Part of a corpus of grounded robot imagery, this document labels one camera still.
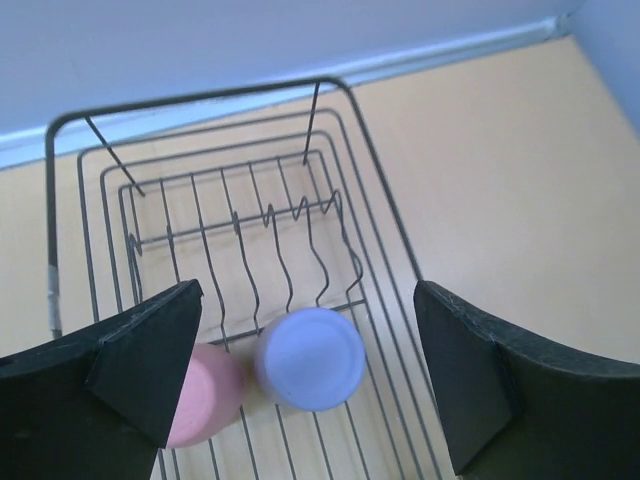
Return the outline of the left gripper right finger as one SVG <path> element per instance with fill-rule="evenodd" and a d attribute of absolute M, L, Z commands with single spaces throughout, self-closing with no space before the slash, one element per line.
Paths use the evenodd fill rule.
<path fill-rule="evenodd" d="M 413 303 L 458 477 L 638 477 L 637 364 L 552 341 L 432 281 Z"/>

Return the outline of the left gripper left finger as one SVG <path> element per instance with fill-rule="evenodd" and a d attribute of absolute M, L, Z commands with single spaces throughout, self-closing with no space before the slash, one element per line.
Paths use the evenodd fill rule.
<path fill-rule="evenodd" d="M 197 280 L 1 360 L 4 479 L 148 479 L 202 313 Z"/>

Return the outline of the pink cup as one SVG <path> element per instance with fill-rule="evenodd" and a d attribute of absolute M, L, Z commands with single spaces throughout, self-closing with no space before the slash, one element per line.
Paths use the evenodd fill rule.
<path fill-rule="evenodd" d="M 196 344 L 166 447 L 190 447 L 231 425 L 245 394 L 239 363 L 223 347 Z"/>

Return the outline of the lavender cup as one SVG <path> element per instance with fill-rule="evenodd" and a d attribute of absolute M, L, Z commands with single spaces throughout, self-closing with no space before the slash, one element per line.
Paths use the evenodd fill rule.
<path fill-rule="evenodd" d="M 277 405 L 322 412 L 346 402 L 366 369 L 366 350 L 342 314 L 310 307 L 272 320 L 259 334 L 254 375 Z"/>

